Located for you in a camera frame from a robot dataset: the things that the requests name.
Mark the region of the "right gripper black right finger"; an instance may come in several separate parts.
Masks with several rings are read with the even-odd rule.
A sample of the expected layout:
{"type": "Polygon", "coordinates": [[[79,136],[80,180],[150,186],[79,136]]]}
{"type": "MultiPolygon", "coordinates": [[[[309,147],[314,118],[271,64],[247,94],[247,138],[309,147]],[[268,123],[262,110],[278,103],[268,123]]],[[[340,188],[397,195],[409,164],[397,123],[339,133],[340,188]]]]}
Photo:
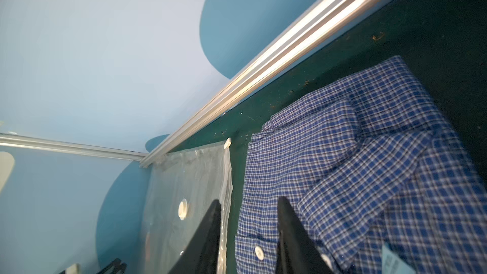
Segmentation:
{"type": "Polygon", "coordinates": [[[279,242],[276,273],[332,273],[286,197],[277,205],[279,242]]]}

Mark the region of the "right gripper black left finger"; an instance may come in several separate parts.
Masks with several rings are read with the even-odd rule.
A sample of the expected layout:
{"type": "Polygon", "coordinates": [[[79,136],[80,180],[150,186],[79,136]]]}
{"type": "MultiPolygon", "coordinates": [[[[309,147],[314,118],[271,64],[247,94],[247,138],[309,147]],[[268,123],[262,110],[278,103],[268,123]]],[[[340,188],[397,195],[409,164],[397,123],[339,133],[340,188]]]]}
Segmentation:
{"type": "Polygon", "coordinates": [[[221,203],[213,200],[194,236],[169,273],[211,273],[218,269],[221,203]]]}

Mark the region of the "clear plastic vacuum bag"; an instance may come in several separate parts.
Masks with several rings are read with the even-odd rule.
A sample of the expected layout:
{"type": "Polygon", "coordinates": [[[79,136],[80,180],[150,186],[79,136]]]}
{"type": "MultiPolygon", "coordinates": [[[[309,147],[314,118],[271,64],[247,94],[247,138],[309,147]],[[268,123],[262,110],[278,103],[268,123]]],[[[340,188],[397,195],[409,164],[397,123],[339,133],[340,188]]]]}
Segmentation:
{"type": "Polygon", "coordinates": [[[211,203],[221,204],[217,273],[227,270],[232,196],[231,139],[167,153],[152,166],[138,273],[168,273],[186,252],[211,203]]]}

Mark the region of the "blue checked shirt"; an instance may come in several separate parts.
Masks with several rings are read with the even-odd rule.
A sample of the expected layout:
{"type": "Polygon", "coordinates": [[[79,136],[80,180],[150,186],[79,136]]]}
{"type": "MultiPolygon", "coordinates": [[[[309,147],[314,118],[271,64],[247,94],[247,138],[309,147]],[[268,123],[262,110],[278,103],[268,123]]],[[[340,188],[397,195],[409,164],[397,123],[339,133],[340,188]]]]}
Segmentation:
{"type": "Polygon", "coordinates": [[[401,57],[273,115],[248,146],[235,258],[273,273],[286,197],[335,273],[486,272],[486,189],[401,57]]]}

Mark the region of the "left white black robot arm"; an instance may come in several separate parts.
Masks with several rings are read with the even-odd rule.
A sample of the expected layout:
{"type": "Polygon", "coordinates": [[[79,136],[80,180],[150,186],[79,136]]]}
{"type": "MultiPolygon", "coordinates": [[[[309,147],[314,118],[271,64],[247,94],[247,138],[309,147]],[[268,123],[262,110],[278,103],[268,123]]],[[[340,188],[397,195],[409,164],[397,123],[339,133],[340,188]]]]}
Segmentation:
{"type": "Polygon", "coordinates": [[[109,264],[99,267],[94,266],[82,266],[79,263],[72,264],[64,270],[61,270],[59,274],[80,274],[80,273],[126,273],[128,268],[127,263],[123,262],[120,258],[115,258],[109,264]]]}

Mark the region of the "white vacuum bag valve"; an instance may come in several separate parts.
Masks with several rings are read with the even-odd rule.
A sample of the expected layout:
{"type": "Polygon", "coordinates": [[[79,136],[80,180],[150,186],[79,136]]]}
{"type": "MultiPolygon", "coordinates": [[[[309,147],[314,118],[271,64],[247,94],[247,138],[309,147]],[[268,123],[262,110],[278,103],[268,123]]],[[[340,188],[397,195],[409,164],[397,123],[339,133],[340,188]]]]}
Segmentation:
{"type": "Polygon", "coordinates": [[[186,199],[182,199],[178,206],[178,217],[181,221],[184,221],[188,214],[188,202],[186,199]]]}

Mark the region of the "white bag zipper slider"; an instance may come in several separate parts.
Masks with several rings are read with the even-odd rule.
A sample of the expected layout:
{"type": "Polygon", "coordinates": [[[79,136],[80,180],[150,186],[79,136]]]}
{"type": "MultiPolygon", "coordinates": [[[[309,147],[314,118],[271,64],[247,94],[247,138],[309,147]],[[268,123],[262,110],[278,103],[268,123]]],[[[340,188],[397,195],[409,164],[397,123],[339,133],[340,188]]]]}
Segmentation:
{"type": "Polygon", "coordinates": [[[227,138],[226,142],[224,143],[224,149],[229,149],[230,146],[232,144],[232,139],[231,138],[227,138]]]}

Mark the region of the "left aluminium frame post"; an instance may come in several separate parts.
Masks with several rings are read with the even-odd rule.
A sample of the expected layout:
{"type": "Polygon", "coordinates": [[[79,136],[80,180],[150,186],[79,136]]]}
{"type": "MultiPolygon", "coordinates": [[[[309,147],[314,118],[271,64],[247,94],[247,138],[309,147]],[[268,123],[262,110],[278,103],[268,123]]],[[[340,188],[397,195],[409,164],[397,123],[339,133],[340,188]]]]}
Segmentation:
{"type": "Polygon", "coordinates": [[[148,155],[148,153],[142,152],[133,152],[115,148],[44,140],[39,138],[19,136],[16,134],[3,133],[1,133],[1,146],[138,162],[148,155]]]}

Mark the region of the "horizontal aluminium frame rail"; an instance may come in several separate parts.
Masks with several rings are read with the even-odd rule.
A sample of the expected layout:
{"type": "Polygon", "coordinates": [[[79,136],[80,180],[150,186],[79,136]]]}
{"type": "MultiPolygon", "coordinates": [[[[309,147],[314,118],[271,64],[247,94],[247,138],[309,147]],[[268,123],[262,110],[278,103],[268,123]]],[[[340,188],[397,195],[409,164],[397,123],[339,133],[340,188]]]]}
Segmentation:
{"type": "Polygon", "coordinates": [[[382,0],[317,0],[211,101],[140,161],[142,167],[224,115],[382,0]]]}

